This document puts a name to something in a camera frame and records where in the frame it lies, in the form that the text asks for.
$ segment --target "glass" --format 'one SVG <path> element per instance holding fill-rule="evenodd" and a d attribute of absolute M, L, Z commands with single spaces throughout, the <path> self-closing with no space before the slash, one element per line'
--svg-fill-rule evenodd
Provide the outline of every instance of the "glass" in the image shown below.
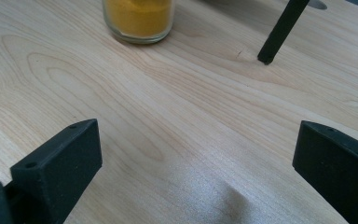
<path fill-rule="evenodd" d="M 103 0 L 103 16 L 115 36 L 150 44 L 171 30 L 174 5 L 174 0 Z"/>

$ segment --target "jar base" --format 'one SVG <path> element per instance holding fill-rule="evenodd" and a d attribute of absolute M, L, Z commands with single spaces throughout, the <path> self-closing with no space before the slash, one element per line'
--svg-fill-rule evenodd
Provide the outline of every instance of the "jar base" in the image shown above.
<path fill-rule="evenodd" d="M 165 36 L 168 35 L 169 32 L 163 32 L 158 35 L 148 36 L 148 37 L 135 37 L 130 35 L 124 35 L 120 31 L 116 30 L 114 27 L 110 26 L 107 22 L 108 28 L 110 32 L 117 37 L 118 39 L 124 40 L 126 42 L 132 43 L 132 44 L 154 44 L 162 40 Z"/>

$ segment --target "black 3d printed part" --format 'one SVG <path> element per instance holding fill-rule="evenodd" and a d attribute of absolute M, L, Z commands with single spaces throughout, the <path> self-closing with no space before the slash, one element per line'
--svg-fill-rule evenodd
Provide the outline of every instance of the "black 3d printed part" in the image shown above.
<path fill-rule="evenodd" d="M 12 217 L 0 223 L 63 223 L 101 167 L 97 120 L 65 128 L 10 168 L 0 204 Z"/>
<path fill-rule="evenodd" d="M 302 121 L 293 159 L 304 177 L 348 222 L 358 223 L 358 141 Z"/>

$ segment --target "wood grain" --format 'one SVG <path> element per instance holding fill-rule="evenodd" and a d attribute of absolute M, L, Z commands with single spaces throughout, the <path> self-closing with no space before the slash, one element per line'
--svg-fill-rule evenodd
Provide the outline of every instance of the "wood grain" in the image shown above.
<path fill-rule="evenodd" d="M 0 0 L 0 180 L 96 118 L 103 169 L 66 223 L 346 223 L 292 168 L 301 120 L 358 139 L 358 6 L 306 8 L 256 59 L 286 0 L 177 1 L 136 46 L 96 0 Z"/>

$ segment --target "yellow powder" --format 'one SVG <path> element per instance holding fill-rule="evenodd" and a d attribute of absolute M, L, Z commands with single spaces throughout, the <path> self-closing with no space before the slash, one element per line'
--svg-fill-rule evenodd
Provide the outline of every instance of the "yellow powder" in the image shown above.
<path fill-rule="evenodd" d="M 172 0 L 104 1 L 106 18 L 123 35 L 158 35 L 170 25 Z"/>

